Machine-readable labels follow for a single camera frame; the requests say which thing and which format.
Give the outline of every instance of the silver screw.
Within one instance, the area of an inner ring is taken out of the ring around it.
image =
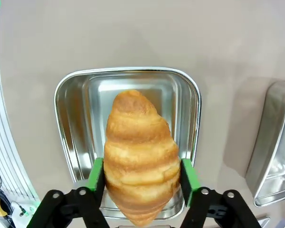
[[[204,194],[204,195],[208,195],[208,194],[209,194],[209,191],[208,191],[207,189],[203,189],[203,190],[201,191],[201,193]]]
[[[60,196],[60,194],[57,193],[57,192],[53,194],[53,198],[54,198],[54,199],[58,198],[59,196]]]
[[[79,195],[83,196],[85,194],[86,194],[86,190],[82,189],[82,190],[79,191]]]
[[[233,198],[233,197],[234,197],[234,194],[233,194],[232,192],[228,192],[227,196],[228,196],[229,198]]]

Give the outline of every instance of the golden brown pastry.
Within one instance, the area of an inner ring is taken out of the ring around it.
[[[146,226],[179,187],[179,149],[168,123],[140,92],[124,91],[114,99],[106,136],[109,195],[134,225]]]

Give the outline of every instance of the beige table surface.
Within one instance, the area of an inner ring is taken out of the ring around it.
[[[237,189],[256,216],[271,217],[273,228],[285,201],[254,207],[243,176],[266,89],[285,80],[285,0],[3,0],[5,104],[41,198],[72,187],[54,113],[57,84],[76,70],[117,66],[172,67],[196,81],[202,95],[196,168],[203,184]]]

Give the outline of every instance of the screw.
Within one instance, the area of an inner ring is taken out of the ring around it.
[[[234,194],[233,194],[232,192],[228,192],[227,196],[228,196],[229,198],[233,198],[233,197],[234,197]]]
[[[86,190],[82,189],[79,191],[79,195],[84,196],[86,194]]]
[[[208,191],[207,189],[203,189],[203,190],[201,191],[201,193],[204,194],[204,195],[208,195],[208,194],[209,194],[209,191]]]
[[[56,192],[56,193],[53,194],[53,198],[54,198],[54,199],[58,198],[59,196],[60,196],[60,194],[59,194],[58,192]]]

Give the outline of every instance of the square metal pan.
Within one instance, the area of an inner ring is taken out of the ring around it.
[[[165,67],[119,67],[67,75],[55,92],[55,111],[66,161],[74,182],[88,178],[94,160],[104,155],[105,129],[116,95],[127,89],[142,92],[164,117],[178,144],[180,158],[195,161],[201,97],[184,72]],[[171,219],[184,209],[181,191],[156,220]],[[104,192],[101,210],[107,218],[125,216]]]
[[[285,199],[285,82],[267,91],[246,181],[257,207]]]

